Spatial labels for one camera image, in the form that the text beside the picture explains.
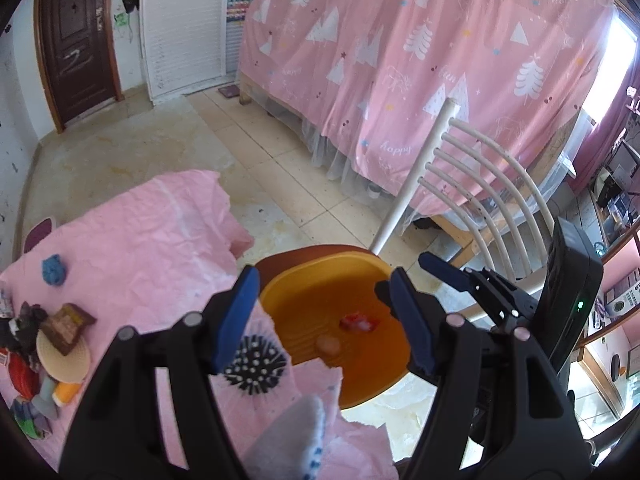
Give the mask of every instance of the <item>wooden bed frame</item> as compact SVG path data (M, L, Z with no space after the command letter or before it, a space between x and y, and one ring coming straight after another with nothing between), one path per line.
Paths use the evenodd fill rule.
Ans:
M260 85L256 84L245 74L240 73L239 78L240 104L246 105L252 101L251 91L254 87L259 88L260 91L264 92L264 89L261 88ZM267 96L271 101L274 101L280 106L286 108L289 112L296 115L297 117L303 117L302 113L300 113L295 108L292 108L290 105L286 104L280 99L277 99L269 94L267 94ZM556 160L558 160L562 149L569 139L569 135L571 135L571 132L574 129L579 113L580 110L578 110L566 124L564 124L555 132L554 136L547 144L545 149L538 155L531 167L527 170L527 173L529 173L537 186L542 183L542 181L548 175L549 171L553 168ZM520 191L525 199L529 197L529 191L526 186L523 186ZM515 202L507 202L507 206L510 205L513 205L514 208L518 208ZM453 238L454 241L460 245L460 250L453 256L450 261L454 266L463 267L469 261L471 261L471 259L476 256L476 254L479 253L480 249L478 247L478 244L475 242L473 235L469 231L463 231L462 229L459 229L442 215L433 216L431 217L431 220L433 220L444 232L446 232L446 234L451 236L451 238ZM496 222L496 225L498 228L502 227L500 222ZM481 230L481 234L482 238L484 238L487 243L489 243L489 241L493 239L493 235L487 227Z

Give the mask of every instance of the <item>chair backrest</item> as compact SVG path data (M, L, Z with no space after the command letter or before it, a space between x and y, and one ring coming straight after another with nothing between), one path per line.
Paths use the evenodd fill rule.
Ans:
M460 106L453 99L447 98L445 100L442 108L440 109L440 113L436 117L433 127L431 128L431 131L429 132L427 139L425 140L424 145L409 172L409 175L404 181L404 184L402 184L398 196L394 200L385 220L380 225L376 237L369 249L374 254L380 253L386 243L386 240L388 240L394 228L398 224L404 210L409 205L409 202L411 202L412 197L418 188L423 186L437 198L442 200L465 224L473 235L480 253L484 257L485 265L491 269L495 269L495 264L491 254L489 253L487 241L490 242L491 239L495 240L502 265L506 272L506 277L512 283L515 283L516 276L513 270L513 263L504 241L500 236L500 232L503 231L503 229L508 228L513 236L518 256L522 260L524 266L525 276L529 277L534 273L531 267L529 254L527 253L527 248L524 245L522 236L520 235L514 221L514 215L517 212L521 211L523 213L524 218L529 225L543 268L545 267L548 257L542 234L540 233L540 228L533 217L532 211L527 205L527 201L522 195L525 191L524 188L528 188L530 194L534 198L536 205L542 213L542 217L545 221L546 227L549 229L549 232L553 232L554 220L546 206L545 200L543 199L538 186L536 186L522 165L493 139L478 132L468 123L458 120L456 115L459 110ZM483 156L480 150L474 150L464 142L453 137L449 133L450 127L454 127L466 133L473 138L474 142L480 142L483 147L486 146L498 153L508 163L514 174L517 174L522 180L523 187L519 189L500 168ZM485 170L490 172L509 192L511 199L505 202L501 198L500 194L490 185L489 182L487 182L485 178L481 176L481 173L487 174L485 171L478 171L475 168L471 168L468 164L465 164L446 153L442 149L444 142L454 146L460 150L460 152L465 153L467 158L474 161L474 165L479 164L482 168L485 168ZM469 177L471 181L478 184L478 186L489 197L491 197L495 206L499 209L500 214L497 218L493 218L487 211L486 207L459 181L455 180L450 173L436 167L434 161L437 158L446 162L452 166L452 168L462 172L465 176ZM459 200L455 200L448 192L443 192L425 179L425 175L429 172L435 174L437 177L449 184L452 190L455 190L453 193L459 193L467 200L466 206L471 209L471 211L477 212L480 215L486 223L490 236L483 236L484 233L481 233L477 228L476 223L473 221L466 208L458 205Z

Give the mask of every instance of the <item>door frame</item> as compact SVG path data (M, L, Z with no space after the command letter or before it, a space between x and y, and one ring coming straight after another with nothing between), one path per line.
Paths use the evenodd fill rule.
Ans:
M120 86L120 76L118 74L118 64L116 62L116 53L113 46L113 23L111 23L111 0L104 0L104 31L107 38L107 52L109 53L109 66L111 70L111 79L113 80L113 87L116 92L116 101L122 101L124 99L122 95L122 88ZM44 95L49 105L49 111L53 118L53 123L56 126L56 131L61 134L65 125L60 120L60 114L56 107L56 101L53 98L53 92L51 91L51 85L49 82L49 75L47 74L47 67L44 63L44 47L42 44L42 20L40 19L40 0L33 0L33 35L35 38L36 46L36 62L38 64L38 71L40 72L40 79L42 81L42 88L44 89Z

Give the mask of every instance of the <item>white wall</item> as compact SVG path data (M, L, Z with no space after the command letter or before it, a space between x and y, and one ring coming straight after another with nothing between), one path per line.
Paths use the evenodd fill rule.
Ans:
M142 51L140 49L140 18L138 10L129 15L130 27L117 27L114 16L124 12L122 0L111 0L111 24L113 47L122 91L144 84L142 75Z
M0 270L12 261L20 197L38 143L20 90L14 28L0 36Z
M13 17L11 35L14 42L15 67L22 95L33 129L39 139L56 129L42 88L40 70L36 62L36 43L33 32L33 0L22 0Z

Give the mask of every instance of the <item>purple window curtain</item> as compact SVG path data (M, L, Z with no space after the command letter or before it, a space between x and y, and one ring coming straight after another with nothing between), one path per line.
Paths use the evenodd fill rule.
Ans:
M640 41L636 44L633 63L629 66L609 110L600 124L584 139L575 155L574 168L577 177L568 181L575 194L587 186L593 172L607 156L616 138L625 127L630 113L629 109L625 107L631 102L630 98L626 96L626 89L629 86L640 89Z

